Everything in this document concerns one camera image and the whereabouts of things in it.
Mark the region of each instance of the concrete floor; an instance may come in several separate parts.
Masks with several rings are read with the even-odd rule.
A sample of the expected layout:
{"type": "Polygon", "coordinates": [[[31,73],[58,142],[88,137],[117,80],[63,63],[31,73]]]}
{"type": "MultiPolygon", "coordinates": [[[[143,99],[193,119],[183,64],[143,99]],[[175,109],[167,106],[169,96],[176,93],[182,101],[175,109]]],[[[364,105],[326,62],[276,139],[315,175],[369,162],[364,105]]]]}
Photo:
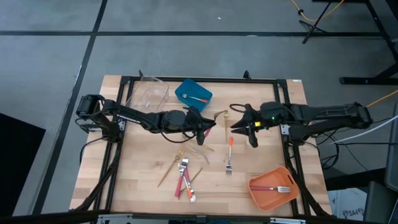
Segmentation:
{"type": "MultiPolygon", "coordinates": [[[[308,17],[317,17],[325,7],[311,0],[297,0],[297,4],[308,17]]],[[[372,4],[388,33],[398,37],[397,21],[387,4],[372,4]]],[[[2,0],[0,30],[91,31],[100,5],[101,0],[2,0]]],[[[288,0],[109,0],[100,30],[300,32],[304,29],[299,19],[288,0]]],[[[334,32],[377,31],[366,6],[359,4],[343,4],[319,26],[334,32]]],[[[0,36],[0,112],[47,130],[16,215],[32,210],[88,39],[0,36]]],[[[298,37],[97,37],[79,95],[97,93],[103,75],[137,75],[139,69],[155,76],[241,77],[249,70],[253,78],[301,79],[308,104],[313,106],[353,101],[366,105],[396,89],[338,83],[338,77],[371,77],[392,65],[382,39],[313,38],[305,45],[301,41],[298,37]]],[[[390,117],[396,99],[371,108],[373,118],[390,117]]],[[[388,138],[386,126],[358,141],[388,138]]],[[[72,122],[43,212],[68,210],[78,154],[85,141],[86,134],[72,122]]],[[[385,165],[386,146],[349,148],[368,169],[385,165]]],[[[320,150],[322,157],[334,153],[334,147],[326,144],[320,150]]],[[[337,170],[346,174],[363,171],[345,149],[340,153],[337,170]]]]}

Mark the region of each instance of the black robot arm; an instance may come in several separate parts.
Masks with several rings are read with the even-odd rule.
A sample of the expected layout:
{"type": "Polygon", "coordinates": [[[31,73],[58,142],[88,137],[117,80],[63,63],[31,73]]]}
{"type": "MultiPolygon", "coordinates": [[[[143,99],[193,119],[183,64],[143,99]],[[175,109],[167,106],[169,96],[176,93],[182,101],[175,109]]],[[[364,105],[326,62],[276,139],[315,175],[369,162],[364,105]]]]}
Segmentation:
{"type": "Polygon", "coordinates": [[[267,102],[260,106],[259,111],[252,109],[249,104],[230,105],[229,107],[232,110],[243,113],[242,119],[232,125],[232,133],[247,135],[252,147],[258,147],[255,132],[280,124],[290,126],[290,142],[303,144],[305,140],[315,134],[339,128],[366,129],[373,122],[368,109],[359,103],[342,106],[311,107],[308,105],[267,102]],[[244,107],[244,111],[236,109],[236,106],[244,107]],[[323,121],[310,124],[314,120],[323,121]]]}
{"type": "Polygon", "coordinates": [[[215,121],[203,118],[194,108],[184,108],[188,112],[172,110],[159,113],[143,113],[127,106],[117,104],[113,100],[106,100],[101,95],[82,96],[76,110],[79,119],[91,120],[94,124],[81,124],[80,127],[88,132],[90,128],[101,128],[103,137],[111,142],[118,142],[121,137],[117,122],[110,121],[106,116],[116,116],[119,119],[140,124],[145,130],[157,134],[192,132],[197,142],[202,145],[205,140],[204,132],[216,125],[215,121]]]}

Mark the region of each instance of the wooden tabletop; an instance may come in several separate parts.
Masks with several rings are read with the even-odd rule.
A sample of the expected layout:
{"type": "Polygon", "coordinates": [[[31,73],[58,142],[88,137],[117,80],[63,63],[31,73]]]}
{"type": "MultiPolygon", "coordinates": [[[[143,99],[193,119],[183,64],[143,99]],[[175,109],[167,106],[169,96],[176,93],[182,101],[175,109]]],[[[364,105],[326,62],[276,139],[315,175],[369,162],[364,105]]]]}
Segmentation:
{"type": "MultiPolygon", "coordinates": [[[[121,76],[107,75],[104,77],[100,94],[107,99],[116,100],[121,76]]],[[[287,80],[289,97],[292,103],[306,104],[303,85],[300,80],[287,80]]],[[[168,82],[169,100],[163,107],[164,111],[182,110],[185,106],[174,94],[180,82],[168,82]]],[[[274,89],[270,84],[252,83],[200,83],[210,90],[213,97],[209,105],[201,113],[203,117],[213,119],[216,112],[228,110],[228,126],[241,119],[242,114],[231,111],[231,103],[250,103],[259,109],[267,101],[274,101],[274,89]]],[[[203,156],[186,149],[184,156],[189,157],[188,165],[191,178],[203,167],[202,172],[193,181],[197,201],[190,203],[186,192],[180,200],[174,197],[179,173],[178,167],[172,168],[160,187],[159,180],[172,163],[176,153],[186,144],[174,144],[166,141],[159,134],[151,134],[138,124],[128,123],[124,136],[121,160],[114,190],[112,212],[127,213],[164,213],[164,214],[204,214],[204,215],[244,215],[244,216],[292,216],[290,203],[281,205],[271,211],[263,211],[256,207],[248,192],[248,180],[269,172],[278,166],[285,166],[280,139],[280,128],[256,133],[259,146],[252,148],[247,136],[231,134],[234,137],[232,150],[233,173],[225,173],[228,143],[224,135],[224,118],[219,116],[217,125],[205,140],[205,145],[214,152],[201,149],[193,139],[188,144],[205,153],[210,165],[203,156]]],[[[100,138],[101,133],[90,133],[87,141],[100,138]]],[[[175,141],[182,140],[181,134],[168,134],[175,141]]],[[[86,147],[76,181],[70,208],[79,206],[97,184],[106,142],[98,141],[86,147]]],[[[302,167],[307,188],[322,208],[331,213],[323,172],[318,151],[309,145],[300,146],[302,167]]],[[[104,207],[106,194],[103,194],[100,208],[104,207]]],[[[302,201],[298,200],[299,213],[303,213],[302,201]]]]}

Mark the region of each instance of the orange plastic plate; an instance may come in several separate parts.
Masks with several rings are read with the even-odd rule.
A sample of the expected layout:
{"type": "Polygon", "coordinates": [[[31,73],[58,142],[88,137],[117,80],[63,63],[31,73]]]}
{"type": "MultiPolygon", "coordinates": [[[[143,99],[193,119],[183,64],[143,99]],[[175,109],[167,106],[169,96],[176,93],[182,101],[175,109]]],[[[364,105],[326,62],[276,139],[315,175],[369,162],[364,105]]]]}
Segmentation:
{"type": "Polygon", "coordinates": [[[249,191],[256,205],[261,210],[272,210],[299,196],[299,187],[294,182],[290,172],[285,167],[278,167],[270,172],[249,181],[249,191]],[[290,193],[278,193],[276,190],[251,190],[250,186],[290,187],[290,193]]]}

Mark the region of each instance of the blue bin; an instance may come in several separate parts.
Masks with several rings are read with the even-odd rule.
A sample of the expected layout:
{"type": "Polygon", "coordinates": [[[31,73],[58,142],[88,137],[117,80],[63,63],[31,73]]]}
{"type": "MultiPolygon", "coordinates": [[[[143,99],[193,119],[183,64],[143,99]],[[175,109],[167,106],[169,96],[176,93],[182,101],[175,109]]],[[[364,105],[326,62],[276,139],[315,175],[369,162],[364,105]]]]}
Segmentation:
{"type": "Polygon", "coordinates": [[[190,78],[186,78],[184,82],[181,83],[181,85],[175,90],[175,94],[181,102],[185,103],[188,106],[196,107],[200,112],[202,112],[207,104],[210,103],[210,99],[213,96],[210,91],[203,88],[190,78]],[[193,96],[199,99],[208,100],[208,102],[204,103],[192,98],[182,98],[183,93],[187,94],[187,96],[193,96]]]}

